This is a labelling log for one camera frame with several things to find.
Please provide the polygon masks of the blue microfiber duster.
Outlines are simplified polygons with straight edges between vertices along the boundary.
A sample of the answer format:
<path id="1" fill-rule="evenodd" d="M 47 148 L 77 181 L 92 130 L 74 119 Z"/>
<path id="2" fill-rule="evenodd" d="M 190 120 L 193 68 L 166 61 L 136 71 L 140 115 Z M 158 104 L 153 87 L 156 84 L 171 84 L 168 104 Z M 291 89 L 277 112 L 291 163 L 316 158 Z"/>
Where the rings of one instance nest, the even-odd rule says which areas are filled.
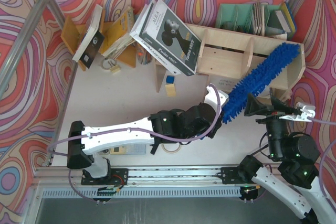
<path id="1" fill-rule="evenodd" d="M 223 106 L 222 122 L 227 124 L 235 119 L 246 107 L 248 94 L 254 96 L 261 94 L 299 54 L 298 44 L 283 42 L 277 46 L 263 62 L 233 87 L 228 95 L 228 102 Z"/>

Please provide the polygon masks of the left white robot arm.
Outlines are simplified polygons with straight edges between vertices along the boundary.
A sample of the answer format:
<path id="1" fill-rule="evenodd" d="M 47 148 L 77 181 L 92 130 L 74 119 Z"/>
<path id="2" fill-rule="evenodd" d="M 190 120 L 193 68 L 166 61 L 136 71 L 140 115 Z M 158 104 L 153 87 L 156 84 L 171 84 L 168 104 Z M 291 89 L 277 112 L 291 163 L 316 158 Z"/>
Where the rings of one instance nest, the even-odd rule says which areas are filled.
<path id="1" fill-rule="evenodd" d="M 203 137 L 214 137 L 221 127 L 221 108 L 200 103 L 188 110 L 163 110 L 149 117 L 102 128 L 74 121 L 69 131 L 67 168 L 83 169 L 94 179 L 109 176 L 108 161 L 98 153 L 129 144 L 147 144 L 155 154 L 162 143 L 189 143 Z"/>

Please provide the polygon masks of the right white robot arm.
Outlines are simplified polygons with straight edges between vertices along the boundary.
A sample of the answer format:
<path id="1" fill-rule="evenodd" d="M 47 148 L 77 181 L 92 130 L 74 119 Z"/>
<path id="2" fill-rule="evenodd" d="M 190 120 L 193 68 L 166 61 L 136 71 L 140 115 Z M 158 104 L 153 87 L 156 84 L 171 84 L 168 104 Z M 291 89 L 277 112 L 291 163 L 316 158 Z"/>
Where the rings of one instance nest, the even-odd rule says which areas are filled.
<path id="1" fill-rule="evenodd" d="M 247 96 L 245 116 L 262 115 L 258 124 L 266 126 L 269 158 L 279 162 L 279 180 L 254 156 L 247 155 L 238 165 L 238 176 L 244 182 L 254 182 L 273 194 L 302 223 L 335 223 L 335 201 L 322 181 L 316 167 L 320 156 L 312 136 L 289 133 L 287 121 L 312 122 L 315 107 L 303 102 L 292 108 L 271 97 L 271 104 L 262 104 L 251 93 Z"/>

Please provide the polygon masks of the light wooden bookshelf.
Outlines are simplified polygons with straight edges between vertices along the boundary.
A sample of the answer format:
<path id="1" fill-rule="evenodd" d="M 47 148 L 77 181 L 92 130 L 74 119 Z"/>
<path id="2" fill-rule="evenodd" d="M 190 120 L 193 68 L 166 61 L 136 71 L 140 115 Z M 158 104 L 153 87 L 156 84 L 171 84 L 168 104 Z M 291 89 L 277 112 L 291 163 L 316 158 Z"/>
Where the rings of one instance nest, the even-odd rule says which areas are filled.
<path id="1" fill-rule="evenodd" d="M 301 43 L 200 25 L 187 26 L 202 40 L 196 69 L 198 74 L 240 80 L 284 42 L 298 45 L 299 55 L 270 83 L 275 96 L 287 100 L 305 71 L 305 53 Z"/>

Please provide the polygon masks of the yellow sticky note pad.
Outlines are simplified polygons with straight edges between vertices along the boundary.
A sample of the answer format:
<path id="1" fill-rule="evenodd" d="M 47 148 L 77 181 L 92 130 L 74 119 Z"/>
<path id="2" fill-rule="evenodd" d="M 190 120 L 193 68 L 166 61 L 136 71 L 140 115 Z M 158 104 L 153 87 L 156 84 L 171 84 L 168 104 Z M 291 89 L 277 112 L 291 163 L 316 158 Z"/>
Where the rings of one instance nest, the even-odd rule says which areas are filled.
<path id="1" fill-rule="evenodd" d="M 166 90 L 167 97 L 176 97 L 175 84 L 166 84 L 165 90 Z"/>

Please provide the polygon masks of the black detached gripper finger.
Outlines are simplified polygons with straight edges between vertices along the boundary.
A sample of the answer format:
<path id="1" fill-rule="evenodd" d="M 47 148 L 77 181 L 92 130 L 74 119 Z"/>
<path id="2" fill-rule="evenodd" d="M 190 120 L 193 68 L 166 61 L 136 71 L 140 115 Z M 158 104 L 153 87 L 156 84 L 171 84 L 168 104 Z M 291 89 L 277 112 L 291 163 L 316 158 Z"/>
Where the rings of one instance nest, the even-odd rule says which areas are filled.
<path id="1" fill-rule="evenodd" d="M 157 151 L 159 144 L 152 144 L 150 146 L 151 146 L 150 154 L 154 155 Z"/>

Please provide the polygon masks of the small blue block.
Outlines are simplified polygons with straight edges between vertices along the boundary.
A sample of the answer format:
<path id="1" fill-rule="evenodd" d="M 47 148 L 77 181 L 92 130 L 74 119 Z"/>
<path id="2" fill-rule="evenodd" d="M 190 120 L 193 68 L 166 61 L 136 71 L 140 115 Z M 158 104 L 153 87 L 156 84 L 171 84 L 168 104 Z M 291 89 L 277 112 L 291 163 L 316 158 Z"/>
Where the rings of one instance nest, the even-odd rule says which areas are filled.
<path id="1" fill-rule="evenodd" d="M 166 76 L 166 83 L 167 84 L 173 84 L 175 80 L 174 76 Z"/>

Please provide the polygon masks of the grey yellow calculator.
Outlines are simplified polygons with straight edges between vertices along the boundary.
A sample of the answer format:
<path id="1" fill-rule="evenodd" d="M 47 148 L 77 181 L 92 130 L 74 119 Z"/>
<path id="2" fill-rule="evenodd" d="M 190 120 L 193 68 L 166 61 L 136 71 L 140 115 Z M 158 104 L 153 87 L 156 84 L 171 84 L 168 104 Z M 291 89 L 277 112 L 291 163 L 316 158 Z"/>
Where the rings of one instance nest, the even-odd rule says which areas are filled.
<path id="1" fill-rule="evenodd" d="M 146 145 L 145 144 L 129 144 L 117 146 L 110 149 L 111 155 L 145 155 Z"/>

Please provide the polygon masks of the pencil cup with pens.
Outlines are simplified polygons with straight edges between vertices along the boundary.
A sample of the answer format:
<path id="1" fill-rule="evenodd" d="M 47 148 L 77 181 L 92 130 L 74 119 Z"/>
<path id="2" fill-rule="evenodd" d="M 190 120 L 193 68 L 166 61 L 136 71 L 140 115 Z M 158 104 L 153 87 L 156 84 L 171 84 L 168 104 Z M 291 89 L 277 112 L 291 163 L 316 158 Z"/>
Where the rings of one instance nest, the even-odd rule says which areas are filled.
<path id="1" fill-rule="evenodd" d="M 136 58 L 142 65 L 148 65 L 152 62 L 152 55 L 142 46 L 136 46 Z"/>

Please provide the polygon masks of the teal file organizer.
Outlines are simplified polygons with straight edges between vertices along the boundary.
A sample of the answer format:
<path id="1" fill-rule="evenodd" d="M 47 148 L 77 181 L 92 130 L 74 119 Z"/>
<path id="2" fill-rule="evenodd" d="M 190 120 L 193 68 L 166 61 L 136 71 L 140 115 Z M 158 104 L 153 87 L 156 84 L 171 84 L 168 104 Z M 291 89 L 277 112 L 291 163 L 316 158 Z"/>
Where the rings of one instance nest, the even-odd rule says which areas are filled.
<path id="1" fill-rule="evenodd" d="M 288 34 L 283 30 L 275 14 L 275 10 L 278 10 L 280 5 L 260 2 L 220 4 L 215 27 L 266 37 L 285 35 L 286 40 L 291 40 L 292 38 L 288 38 Z"/>

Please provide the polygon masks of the blue yellow book in organizer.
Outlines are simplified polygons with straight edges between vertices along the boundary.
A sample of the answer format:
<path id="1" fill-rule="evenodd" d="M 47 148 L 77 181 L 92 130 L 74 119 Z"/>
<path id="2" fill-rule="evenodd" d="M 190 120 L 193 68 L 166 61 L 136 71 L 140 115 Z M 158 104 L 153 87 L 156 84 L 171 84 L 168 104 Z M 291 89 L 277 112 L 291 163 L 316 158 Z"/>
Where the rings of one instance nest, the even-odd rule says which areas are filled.
<path id="1" fill-rule="evenodd" d="M 279 9 L 275 10 L 275 14 L 283 30 L 288 34 L 288 38 L 291 39 L 297 31 L 297 25 L 289 5 L 286 2 L 283 2 Z"/>

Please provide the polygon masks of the gold binder clip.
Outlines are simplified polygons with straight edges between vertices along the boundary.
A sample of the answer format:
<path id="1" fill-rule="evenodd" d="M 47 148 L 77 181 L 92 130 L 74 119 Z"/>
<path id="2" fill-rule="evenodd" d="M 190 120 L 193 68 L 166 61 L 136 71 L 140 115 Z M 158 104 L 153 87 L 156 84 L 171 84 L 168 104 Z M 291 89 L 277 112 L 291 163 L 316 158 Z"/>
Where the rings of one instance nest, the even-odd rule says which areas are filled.
<path id="1" fill-rule="evenodd" d="M 109 65 L 110 65 L 110 71 L 112 72 L 112 73 L 117 73 L 117 72 L 119 72 L 120 71 L 120 66 L 118 65 L 118 64 L 116 64 L 116 63 L 113 63 L 113 62 L 109 62 Z"/>

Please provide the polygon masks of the black white Twins story book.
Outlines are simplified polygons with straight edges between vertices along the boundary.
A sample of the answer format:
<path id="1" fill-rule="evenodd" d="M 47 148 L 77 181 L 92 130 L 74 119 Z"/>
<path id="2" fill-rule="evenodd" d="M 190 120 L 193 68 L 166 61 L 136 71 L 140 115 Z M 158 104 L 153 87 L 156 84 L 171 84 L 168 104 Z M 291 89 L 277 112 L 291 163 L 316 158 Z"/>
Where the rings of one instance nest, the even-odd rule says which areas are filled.
<path id="1" fill-rule="evenodd" d="M 173 75 L 196 74 L 202 40 L 163 0 L 143 8 L 130 36 Z"/>

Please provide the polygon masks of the yellow books stack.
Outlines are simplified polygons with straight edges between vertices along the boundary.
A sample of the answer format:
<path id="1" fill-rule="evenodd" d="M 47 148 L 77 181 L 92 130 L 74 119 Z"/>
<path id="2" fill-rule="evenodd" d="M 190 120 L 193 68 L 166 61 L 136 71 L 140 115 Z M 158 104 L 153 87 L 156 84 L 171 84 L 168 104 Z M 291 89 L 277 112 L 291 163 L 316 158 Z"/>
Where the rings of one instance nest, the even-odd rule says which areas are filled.
<path id="1" fill-rule="evenodd" d="M 130 32 L 134 26 L 134 12 L 131 6 L 104 32 L 101 55 L 105 58 L 117 59 L 118 56 L 133 43 Z"/>

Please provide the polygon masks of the white black paperback book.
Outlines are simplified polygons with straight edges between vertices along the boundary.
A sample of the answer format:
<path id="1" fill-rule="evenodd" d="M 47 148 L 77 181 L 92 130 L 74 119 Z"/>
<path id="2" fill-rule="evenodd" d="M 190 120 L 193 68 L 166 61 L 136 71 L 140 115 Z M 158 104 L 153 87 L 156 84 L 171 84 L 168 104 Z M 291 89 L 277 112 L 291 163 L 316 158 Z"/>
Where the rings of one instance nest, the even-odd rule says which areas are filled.
<path id="1" fill-rule="evenodd" d="M 104 40 L 104 35 L 99 31 L 103 8 L 96 4 L 94 10 L 79 36 L 79 42 L 73 60 L 81 62 L 90 68 Z"/>

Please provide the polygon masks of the orange wooden book rack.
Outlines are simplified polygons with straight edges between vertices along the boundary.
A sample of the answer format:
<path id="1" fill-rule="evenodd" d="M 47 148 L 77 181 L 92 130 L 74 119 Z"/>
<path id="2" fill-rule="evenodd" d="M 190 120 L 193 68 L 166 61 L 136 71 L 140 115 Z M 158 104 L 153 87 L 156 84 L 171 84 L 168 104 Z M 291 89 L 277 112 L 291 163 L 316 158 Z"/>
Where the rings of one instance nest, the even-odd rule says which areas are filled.
<path id="1" fill-rule="evenodd" d="M 103 9 L 102 16 L 101 16 L 101 24 L 99 31 L 104 34 L 104 32 L 108 29 L 109 26 L 111 26 L 114 22 L 105 22 L 105 15 L 106 15 L 106 10 Z M 69 49 L 70 53 L 72 54 L 72 57 L 74 56 L 78 42 L 79 42 L 79 36 L 81 32 L 84 30 L 85 24 L 83 25 L 75 25 L 74 22 L 72 21 L 71 17 L 67 17 L 65 21 L 64 28 L 61 32 L 61 39 Z M 126 49 L 118 56 L 117 59 L 110 59 L 110 58 L 105 58 L 105 59 L 110 59 L 110 60 L 117 60 L 118 62 L 121 62 L 131 68 L 136 67 L 136 48 L 135 48 L 135 40 L 133 39 L 133 43 L 129 46 L 126 47 Z M 101 47 L 97 53 L 97 55 L 101 55 Z M 79 63 L 80 67 L 82 70 L 86 70 L 87 68 L 83 65 L 81 62 Z"/>

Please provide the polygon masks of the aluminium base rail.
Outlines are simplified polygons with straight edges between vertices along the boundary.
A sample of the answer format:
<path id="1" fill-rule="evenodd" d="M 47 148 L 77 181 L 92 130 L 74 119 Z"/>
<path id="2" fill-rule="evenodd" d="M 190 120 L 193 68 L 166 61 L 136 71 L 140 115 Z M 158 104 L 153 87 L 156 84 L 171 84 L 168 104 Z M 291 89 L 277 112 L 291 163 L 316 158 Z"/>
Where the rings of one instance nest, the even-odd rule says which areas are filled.
<path id="1" fill-rule="evenodd" d="M 278 168 L 265 167 L 283 180 Z M 261 187 L 242 181 L 238 166 L 117 166 L 112 167 L 111 175 L 107 180 L 93 179 L 80 170 L 43 167 L 36 172 L 33 184 L 44 187 L 44 196 L 49 198 L 85 196 L 100 202 L 112 198 L 240 197 L 250 196 Z"/>

